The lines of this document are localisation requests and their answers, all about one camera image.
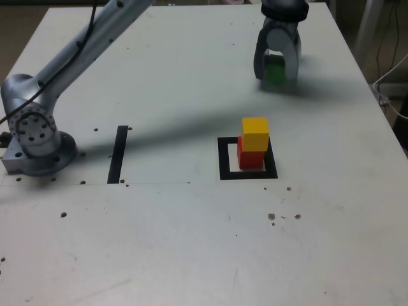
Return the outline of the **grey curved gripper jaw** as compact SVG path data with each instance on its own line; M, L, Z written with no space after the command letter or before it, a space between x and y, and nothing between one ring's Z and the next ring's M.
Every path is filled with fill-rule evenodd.
M253 68L254 68L255 77L258 80L262 80L265 77L264 56L265 56L266 50L268 49L268 43L266 40L268 33L269 33L269 29L267 27L263 27L258 34L258 40L256 43L256 49L255 49L254 60L253 60Z
M267 35L267 45L269 51L279 52L282 55L286 81L295 82L298 77L302 50L298 29L293 32L288 27L274 27Z

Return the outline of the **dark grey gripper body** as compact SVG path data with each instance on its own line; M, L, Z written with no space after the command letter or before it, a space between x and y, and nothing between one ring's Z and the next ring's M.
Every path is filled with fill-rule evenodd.
M283 27L290 33L295 33L298 30L298 22L282 22L266 17L263 22L263 26L267 26L269 24L272 24L275 27Z

